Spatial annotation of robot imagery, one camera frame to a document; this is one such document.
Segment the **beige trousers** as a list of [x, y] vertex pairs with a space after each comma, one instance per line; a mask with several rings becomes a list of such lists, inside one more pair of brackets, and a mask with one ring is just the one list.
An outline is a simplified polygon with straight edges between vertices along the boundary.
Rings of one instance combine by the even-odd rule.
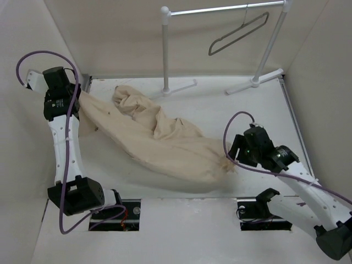
[[235, 171], [224, 153], [229, 143], [205, 137], [184, 118], [167, 117], [160, 105], [131, 86], [117, 86], [111, 102], [83, 91], [79, 103], [85, 126], [98, 128], [151, 171], [204, 185], [223, 183]]

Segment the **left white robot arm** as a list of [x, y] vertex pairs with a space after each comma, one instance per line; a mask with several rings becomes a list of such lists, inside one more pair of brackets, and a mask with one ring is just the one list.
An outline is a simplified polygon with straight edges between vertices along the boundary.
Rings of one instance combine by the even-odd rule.
[[43, 72], [48, 86], [45, 94], [44, 117], [48, 121], [54, 141], [56, 175], [48, 188], [49, 199], [66, 216], [85, 211], [104, 209], [111, 219], [123, 214], [122, 200], [116, 190], [104, 189], [87, 176], [79, 147], [80, 85], [72, 84], [63, 67]]

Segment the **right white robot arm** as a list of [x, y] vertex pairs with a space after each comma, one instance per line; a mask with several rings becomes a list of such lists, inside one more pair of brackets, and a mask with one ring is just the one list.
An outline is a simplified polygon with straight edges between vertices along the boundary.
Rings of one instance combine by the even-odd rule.
[[274, 146], [267, 131], [252, 125], [237, 134], [226, 156], [239, 167], [275, 175], [301, 198], [304, 205], [268, 188], [256, 196], [255, 211], [263, 218], [280, 217], [311, 236], [331, 259], [341, 260], [351, 250], [351, 209], [324, 189], [288, 147]]

